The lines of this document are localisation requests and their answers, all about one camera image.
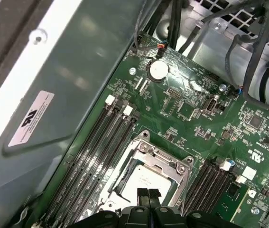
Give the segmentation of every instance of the black ram slot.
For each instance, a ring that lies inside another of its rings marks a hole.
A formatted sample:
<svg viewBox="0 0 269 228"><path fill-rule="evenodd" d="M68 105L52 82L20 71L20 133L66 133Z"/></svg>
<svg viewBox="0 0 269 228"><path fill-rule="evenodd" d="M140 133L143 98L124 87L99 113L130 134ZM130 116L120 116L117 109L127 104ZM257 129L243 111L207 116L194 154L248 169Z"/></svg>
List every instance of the black ram slot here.
<svg viewBox="0 0 269 228"><path fill-rule="evenodd" d="M54 213L52 216L51 220L54 221L53 227L56 226L55 223L59 222L61 218L63 218L65 211L70 207L70 205L72 205L72 202L77 199L76 195L78 194L78 191L81 189L81 186L83 186L84 183L83 171L88 168L89 164L92 162L95 153L98 151L102 142L106 139L108 131L110 131L110 129L116 124L116 121L118 119L121 120L117 113L114 113L110 121L107 122L102 132L97 136L97 140L95 142L91 142L92 148L89 148L89 146L87 147L87 150L89 150L88 155L82 157L83 163L81 164L79 172L76 174L75 178L72 179L72 184L68 189L68 193L65 194L64 200L61 201L61 206L57 208L56 213Z"/></svg>
<svg viewBox="0 0 269 228"><path fill-rule="evenodd" d="M123 132L121 139L118 141L118 143L116 144L117 146L115 147L114 150L112 150L112 152L110 153L110 155L108 156L108 160L106 161L106 164L103 166L103 169L101 170L101 172L98 175L97 181L94 182L93 186L91 187L91 190L89 191L89 194L85 196L85 200L83 201L83 203L80 206L80 209L78 210L78 212L73 216L73 218L71 219L72 223L74 223L76 220L78 220L78 218L80 217L80 215L83 213L83 209L86 206L86 204L89 201L89 198L91 197L92 193L96 190L99 181L104 177L105 173L108 171L113 158L116 156L116 153L118 151L120 151L121 147L123 146L124 142L126 141L132 127L133 127L134 122L132 122L131 124L129 124L126 127L126 131Z"/></svg>
<svg viewBox="0 0 269 228"><path fill-rule="evenodd" d="M211 213L216 203L230 185L234 176L206 160L184 202L184 214L194 210Z"/></svg>
<svg viewBox="0 0 269 228"><path fill-rule="evenodd" d="M77 169L78 168L77 165L83 158L85 151L91 145L91 143L95 139L95 136L98 135L100 132L101 132L100 134L104 133L106 129L108 128L108 126L110 125L110 123L116 117L115 114L112 114L111 116L108 117L108 112L109 110L107 110L106 108L103 108L99 119L94 124L80 152L78 153L72 166L70 167L70 170L65 175L60 187L58 188L54 198L51 201L51 204L50 204L51 206L49 207L46 213L46 218L45 218L46 223L53 217L54 214L56 214L57 210L61 207L61 204L64 202L64 199L68 195L71 189L70 185L74 183L73 181L74 177L76 177L80 171L80 169Z"/></svg>
<svg viewBox="0 0 269 228"><path fill-rule="evenodd" d="M101 164L101 162L104 161L104 159L106 158L106 156L108 156L107 154L107 150L108 148L110 148L112 146L112 144L114 143L114 137L116 136L115 133L116 131L118 131L121 127L123 123L123 119L119 118L118 120L118 124L115 128L115 131L113 131L110 134L110 138L108 139L105 147L102 149L101 154L99 154L99 156L97 157L97 159L95 160L95 162L93 163L93 166L90 168L89 170L89 174L87 173L81 180L81 184L80 186L74 190L74 196L69 200L70 202L66 204L65 207L63 207L61 209L61 215L59 216L61 219L61 221L65 220L65 218L68 216L68 214L70 213L70 211L72 210L73 206L78 202L78 199L80 198L81 193L83 192L83 190L87 187L89 180L91 179L91 177L93 176L93 174L97 171L99 165ZM93 159L93 156L90 157L89 159L89 163L91 163Z"/></svg>

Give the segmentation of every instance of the green circuit board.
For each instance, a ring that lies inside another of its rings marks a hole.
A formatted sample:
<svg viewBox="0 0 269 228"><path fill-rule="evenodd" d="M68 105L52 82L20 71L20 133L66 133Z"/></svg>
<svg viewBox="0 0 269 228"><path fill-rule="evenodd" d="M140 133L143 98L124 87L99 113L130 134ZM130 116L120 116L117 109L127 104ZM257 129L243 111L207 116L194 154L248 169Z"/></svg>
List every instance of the green circuit board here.
<svg viewBox="0 0 269 228"><path fill-rule="evenodd" d="M157 41L144 36L141 43L147 46ZM269 146L262 143L269 137L269 111L247 103L241 95L230 96L228 83L171 49L160 59L169 66L165 80L150 80L146 68L156 53L127 52L46 188L35 219L43 215L68 169L68 161L79 152L107 96L113 95L134 104L140 113L129 140L148 130L150 141L158 147L179 159L188 155L195 158L190 183L207 158L234 161L238 175L247 167L250 174L254 170L251 180L239 184L235 197L223 194L214 212L244 228L259 228L263 223L269 211ZM219 89L222 84L226 89ZM204 105L212 97L216 107L209 112ZM260 209L257 215L251 212L255 206Z"/></svg>

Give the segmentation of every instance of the integrated circuit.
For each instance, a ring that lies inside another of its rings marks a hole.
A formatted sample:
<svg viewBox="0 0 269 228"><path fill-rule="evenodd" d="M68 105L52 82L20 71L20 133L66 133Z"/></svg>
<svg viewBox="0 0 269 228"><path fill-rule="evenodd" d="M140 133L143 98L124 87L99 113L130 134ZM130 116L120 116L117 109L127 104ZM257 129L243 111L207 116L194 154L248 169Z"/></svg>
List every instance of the integrated circuit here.
<svg viewBox="0 0 269 228"><path fill-rule="evenodd" d="M232 183L232 184L229 186L228 190L227 190L228 195L230 195L231 197L235 197L235 195L236 195L236 193L238 192L239 188L240 188L240 187L239 187L238 185L236 185L235 183Z"/></svg>
<svg viewBox="0 0 269 228"><path fill-rule="evenodd" d="M258 116L258 115L253 115L253 117L251 118L250 122L249 122L249 125L256 128L256 129L259 129L259 127L261 126L262 124L262 117Z"/></svg>

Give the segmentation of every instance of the ventilation holes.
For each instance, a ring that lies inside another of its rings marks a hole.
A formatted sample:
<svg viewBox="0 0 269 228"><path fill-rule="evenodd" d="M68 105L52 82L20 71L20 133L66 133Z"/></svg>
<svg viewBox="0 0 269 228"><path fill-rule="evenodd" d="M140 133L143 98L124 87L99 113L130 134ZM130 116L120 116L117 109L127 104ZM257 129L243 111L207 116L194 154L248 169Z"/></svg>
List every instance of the ventilation holes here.
<svg viewBox="0 0 269 228"><path fill-rule="evenodd" d="M250 16L245 13L245 12L241 12L239 15L238 15L238 19L240 19L241 21L248 21L250 19Z"/></svg>
<svg viewBox="0 0 269 228"><path fill-rule="evenodd" d="M211 9L211 12L212 12L212 13L216 13L216 12L219 12L220 10L221 10L220 8L214 6L214 7Z"/></svg>
<svg viewBox="0 0 269 228"><path fill-rule="evenodd" d="M204 8L206 8L206 9L210 9L211 6L212 6L212 4L211 4L210 2L205 1L205 0L202 2L201 5L202 5Z"/></svg>
<svg viewBox="0 0 269 228"><path fill-rule="evenodd" d="M229 5L229 3L225 0L219 0L216 4L220 7L222 7L223 9Z"/></svg>
<svg viewBox="0 0 269 228"><path fill-rule="evenodd" d="M243 31L243 32L245 32L246 34L249 33L248 26L247 25L244 25L243 27L241 27L240 30Z"/></svg>
<svg viewBox="0 0 269 228"><path fill-rule="evenodd" d="M233 26L235 26L235 27L240 27L241 25L242 25L242 22L240 22L239 20L237 20L237 19L233 19L231 22L230 22L230 24L232 24Z"/></svg>
<svg viewBox="0 0 269 228"><path fill-rule="evenodd" d="M231 21L232 16L230 16L230 15L226 15L226 16L223 16L222 18L223 18L225 21L229 22L229 21Z"/></svg>

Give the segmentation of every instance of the ram slot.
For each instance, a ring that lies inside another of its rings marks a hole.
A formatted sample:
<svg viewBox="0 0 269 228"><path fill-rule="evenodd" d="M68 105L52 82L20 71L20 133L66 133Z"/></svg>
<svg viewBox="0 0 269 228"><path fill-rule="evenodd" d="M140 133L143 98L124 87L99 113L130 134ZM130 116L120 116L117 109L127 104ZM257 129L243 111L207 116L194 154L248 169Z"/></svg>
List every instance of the ram slot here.
<svg viewBox="0 0 269 228"><path fill-rule="evenodd" d="M70 206L74 203L74 201L77 200L77 195L80 192L80 189L82 186L85 186L85 178L88 173L88 171L92 168L93 164L95 163L95 157L97 153L100 152L100 147L103 142L107 142L107 136L108 133L111 131L111 129L115 126L116 122L121 122L122 119L119 114L114 113L113 120L109 121L107 125L105 126L104 130L101 132L100 135L98 135L97 140L95 142L91 142L91 148L88 147L86 152L87 156L84 156L82 160L84 160L83 164L81 165L81 169L78 172L76 178L73 180L72 185L68 191L68 194L66 195L65 199L62 201L62 206L57 210L57 213L53 216L54 224L52 227L56 227L57 223L61 221L61 219L64 217L65 211L69 209Z"/></svg>
<svg viewBox="0 0 269 228"><path fill-rule="evenodd" d="M72 185L74 184L74 180L82 169L85 158L90 154L90 151L87 149L91 147L95 140L98 140L106 132L106 130L110 126L110 123L112 123L112 121L116 118L115 113L112 113L110 116L108 116L108 114L109 110L103 108L99 119L94 124L80 152L74 159L70 170L65 175L61 186L56 191L56 194L52 199L50 207L46 213L45 223L48 223L50 219L56 214L56 212L59 210L62 203L66 199L66 196L70 193Z"/></svg>
<svg viewBox="0 0 269 228"><path fill-rule="evenodd" d="M234 177L206 160L190 186L182 207L184 214L194 210L211 213Z"/></svg>
<svg viewBox="0 0 269 228"><path fill-rule="evenodd" d="M68 225L75 223L80 217L80 215L83 213L84 207L89 202L89 199L92 193L96 190L99 184L99 181L104 177L105 173L108 171L114 157L117 156L117 152L121 150L121 147L123 146L131 129L133 128L133 123L134 122L126 123L125 127L123 127L120 133L115 135L115 139L113 140L115 142L113 143L114 147L108 148L107 151L105 152L107 156L104 159L104 164L102 165L102 168L100 169L101 170L100 173L97 175L96 181L89 184L90 189L88 189L88 192L85 192L83 194L82 203L79 204L79 207L77 208L77 210L73 210L73 213L69 216L69 219L66 221L63 227L67 227Z"/></svg>
<svg viewBox="0 0 269 228"><path fill-rule="evenodd" d="M69 198L69 201L67 201L66 204L60 209L60 213L56 217L56 221L53 224L53 227L56 227L57 224L59 224L61 221L64 221L66 216L74 207L74 205L77 204L79 201L82 201L82 199L80 199L81 193L87 188L90 178L97 171L99 164L106 157L107 148L110 147L110 145L113 143L115 133L117 129L121 127L122 123L123 119L119 117L110 128L112 130L112 128L114 127L114 130L110 131L110 133L106 133L102 140L97 142L97 144L95 145L94 153L90 156L89 159L87 159L87 166L84 169L84 174L81 176L79 181L75 181L77 186L75 189L72 189L73 193ZM101 142L105 142L105 147L103 149L101 148Z"/></svg>

